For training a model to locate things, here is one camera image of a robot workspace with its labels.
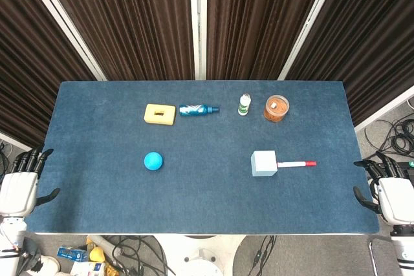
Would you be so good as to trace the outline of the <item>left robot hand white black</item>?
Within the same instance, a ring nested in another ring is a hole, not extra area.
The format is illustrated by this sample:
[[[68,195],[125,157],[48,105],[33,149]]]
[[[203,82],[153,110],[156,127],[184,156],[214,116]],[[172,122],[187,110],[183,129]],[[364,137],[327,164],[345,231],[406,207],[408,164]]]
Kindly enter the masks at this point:
[[[27,217],[33,210],[54,200],[60,189],[53,189],[46,196],[37,196],[38,184],[45,162],[53,149],[42,151],[40,145],[35,149],[16,156],[10,172],[6,173],[1,183],[1,216]]]

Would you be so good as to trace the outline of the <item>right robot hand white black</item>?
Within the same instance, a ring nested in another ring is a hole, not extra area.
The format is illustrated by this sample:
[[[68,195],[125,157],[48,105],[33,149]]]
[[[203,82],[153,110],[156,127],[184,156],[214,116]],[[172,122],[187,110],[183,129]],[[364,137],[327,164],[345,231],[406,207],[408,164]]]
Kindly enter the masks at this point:
[[[371,177],[371,195],[376,202],[366,199],[361,190],[354,186],[353,193],[363,207],[373,211],[392,226],[413,224],[413,183],[398,162],[376,152],[382,165],[370,159],[356,161]]]

